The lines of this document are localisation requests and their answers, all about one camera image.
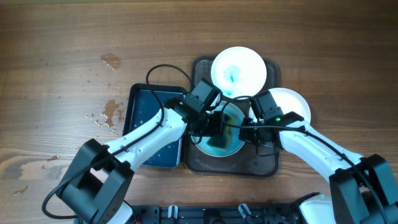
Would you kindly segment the white plate front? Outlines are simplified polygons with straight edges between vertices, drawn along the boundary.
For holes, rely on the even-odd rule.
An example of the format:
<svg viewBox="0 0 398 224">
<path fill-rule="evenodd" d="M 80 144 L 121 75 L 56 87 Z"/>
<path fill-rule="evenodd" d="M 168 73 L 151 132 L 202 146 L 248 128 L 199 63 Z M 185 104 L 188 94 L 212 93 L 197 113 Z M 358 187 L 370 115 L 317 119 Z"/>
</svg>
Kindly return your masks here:
<svg viewBox="0 0 398 224">
<path fill-rule="evenodd" d="M 227 123 L 238 126 L 245 115 L 236 105 L 229 103 L 223 111 L 223 118 Z M 239 129 L 224 126 L 222 130 L 222 134 L 202 137 L 196 147 L 213 157 L 226 157 L 238 152 L 244 145 L 239 139 Z"/>
</svg>

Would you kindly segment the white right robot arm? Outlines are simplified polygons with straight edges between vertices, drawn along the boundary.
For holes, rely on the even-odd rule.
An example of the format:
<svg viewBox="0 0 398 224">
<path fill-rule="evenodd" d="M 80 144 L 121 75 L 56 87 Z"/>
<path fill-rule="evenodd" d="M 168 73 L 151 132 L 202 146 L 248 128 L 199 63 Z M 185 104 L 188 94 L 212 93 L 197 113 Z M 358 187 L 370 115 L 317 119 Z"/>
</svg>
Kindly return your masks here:
<svg viewBox="0 0 398 224">
<path fill-rule="evenodd" d="M 258 123 L 245 119 L 241 135 L 255 144 L 274 142 L 329 183 L 330 196 L 316 194 L 299 205 L 306 223 L 397 223 L 397 182 L 380 155 L 351 152 L 294 112 Z"/>
</svg>

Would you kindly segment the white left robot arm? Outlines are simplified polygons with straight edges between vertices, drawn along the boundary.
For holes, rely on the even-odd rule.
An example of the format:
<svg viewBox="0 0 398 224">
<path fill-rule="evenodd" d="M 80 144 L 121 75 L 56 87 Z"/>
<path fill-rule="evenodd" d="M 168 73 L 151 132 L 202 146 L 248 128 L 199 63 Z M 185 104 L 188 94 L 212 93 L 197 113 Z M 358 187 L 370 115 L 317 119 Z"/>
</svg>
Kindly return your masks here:
<svg viewBox="0 0 398 224">
<path fill-rule="evenodd" d="M 127 223 L 133 211 L 124 198 L 138 168 L 186 131 L 203 135 L 216 106 L 196 98 L 172 98 L 129 134 L 104 144 L 85 142 L 42 202 L 43 214 L 55 220 Z"/>
</svg>

